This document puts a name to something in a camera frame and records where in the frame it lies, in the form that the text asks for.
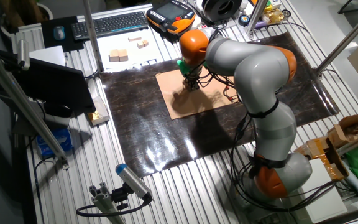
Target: keyboard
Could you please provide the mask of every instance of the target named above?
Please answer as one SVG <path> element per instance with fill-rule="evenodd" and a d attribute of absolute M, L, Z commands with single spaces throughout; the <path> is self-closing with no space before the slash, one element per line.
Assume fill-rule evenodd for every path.
<path fill-rule="evenodd" d="M 132 12 L 118 16 L 94 19 L 94 29 L 97 37 L 121 34 L 133 30 L 148 28 L 147 19 L 143 12 Z M 89 39 L 85 22 L 71 25 L 75 40 Z"/>

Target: tape roll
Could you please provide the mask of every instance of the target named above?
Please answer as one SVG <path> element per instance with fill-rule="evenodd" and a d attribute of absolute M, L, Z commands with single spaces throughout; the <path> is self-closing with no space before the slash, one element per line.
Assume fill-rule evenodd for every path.
<path fill-rule="evenodd" d="M 233 16 L 242 0 L 203 0 L 205 18 L 213 23 L 223 23 Z"/>

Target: mouse pad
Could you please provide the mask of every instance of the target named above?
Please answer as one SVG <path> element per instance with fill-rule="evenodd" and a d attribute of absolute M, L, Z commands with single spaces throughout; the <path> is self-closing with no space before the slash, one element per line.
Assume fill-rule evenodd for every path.
<path fill-rule="evenodd" d="M 71 25 L 77 22 L 76 16 L 52 19 L 41 23 L 42 37 L 44 38 L 45 48 L 62 46 L 63 52 L 70 52 L 72 50 L 84 49 L 84 43 L 82 40 L 74 40 L 73 31 Z M 53 29 L 56 26 L 63 26 L 65 28 L 66 37 L 63 40 L 55 40 L 53 37 Z"/>
<path fill-rule="evenodd" d="M 296 74 L 277 97 L 292 109 L 298 126 L 339 112 L 290 34 L 256 44 L 276 45 L 295 54 Z M 172 120 L 155 76 L 174 70 L 176 60 L 101 74 L 125 163 L 139 177 L 230 149 L 235 128 L 247 112 L 241 103 L 233 103 Z M 199 97 L 208 102 L 206 95 Z M 249 127 L 237 145 L 251 141 L 251 133 Z"/>

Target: desk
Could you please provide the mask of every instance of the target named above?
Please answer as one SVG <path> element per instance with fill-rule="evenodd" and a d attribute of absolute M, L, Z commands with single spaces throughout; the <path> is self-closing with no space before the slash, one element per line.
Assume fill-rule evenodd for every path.
<path fill-rule="evenodd" d="M 282 4 L 282 9 L 286 8 L 292 12 L 289 22 L 305 26 L 289 1 L 282 0 Z M 149 8 L 150 5 L 137 6 L 97 13 L 94 17 L 146 11 Z M 230 23 L 224 33 L 234 40 L 247 41 L 247 37 L 242 35 L 241 30 L 235 24 Z M 177 42 L 171 44 L 152 29 L 149 29 L 149 32 L 157 43 L 158 49 L 155 50 L 158 50 L 160 54 L 155 62 L 142 63 L 137 66 L 180 57 Z M 269 28 L 269 30 L 257 31 L 255 35 L 256 38 L 263 38 L 284 32 L 291 33 L 311 66 L 317 67 L 326 54 L 320 51 L 307 32 L 298 27 L 278 26 Z M 19 32 L 12 38 L 14 50 L 16 50 L 16 43 L 20 39 L 25 39 L 30 43 L 30 51 L 44 47 L 40 24 L 20 27 Z M 85 43 L 83 50 L 68 52 L 66 56 L 68 57 L 68 66 L 82 70 L 85 76 L 91 75 L 96 70 L 89 42 Z M 358 114 L 358 100 L 339 75 L 324 72 L 322 83 L 341 112 L 338 115 L 298 127 L 292 150 L 309 139 L 326 134 L 333 124 L 344 116 Z M 100 79 L 90 80 L 89 87 L 93 96 L 99 95 L 105 102 L 107 101 Z M 111 119 L 106 124 L 92 128 L 89 126 L 85 114 L 81 114 L 70 121 L 70 129 L 81 132 L 73 135 L 75 149 L 67 153 L 70 165 L 68 170 L 55 167 L 51 162 L 47 162 L 34 173 L 32 170 L 40 158 L 30 148 L 27 150 L 38 223 L 42 223 L 42 220 L 45 223 L 108 223 L 106 218 L 79 217 L 76 215 L 75 209 L 91 205 L 91 195 L 88 191 L 90 185 L 98 185 L 104 181 L 110 190 L 122 185 L 122 180 L 114 172 L 116 165 L 124 162 L 114 121 Z M 246 150 L 251 151 L 250 145 L 246 144 L 237 148 L 235 153 L 237 166 L 247 163 Z M 151 207 L 124 215 L 126 222 L 149 224 L 239 223 L 242 221 L 247 223 L 242 214 L 234 211 L 234 204 L 228 196 L 230 187 L 228 161 L 229 154 L 224 151 L 144 177 L 145 184 L 153 192 L 155 202 L 151 204 Z M 35 176 L 39 180 L 38 190 L 35 186 Z M 139 199 L 131 195 L 129 207 L 135 208 L 139 205 Z"/>

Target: computer monitor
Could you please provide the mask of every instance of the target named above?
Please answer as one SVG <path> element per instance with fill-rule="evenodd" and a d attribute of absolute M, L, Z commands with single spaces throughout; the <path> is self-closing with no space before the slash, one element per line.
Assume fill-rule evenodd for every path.
<path fill-rule="evenodd" d="M 0 56 L 17 62 L 17 55 L 0 50 Z M 96 110 L 81 70 L 30 59 L 27 71 L 12 73 L 24 93 L 48 105 L 66 106 L 76 113 Z"/>

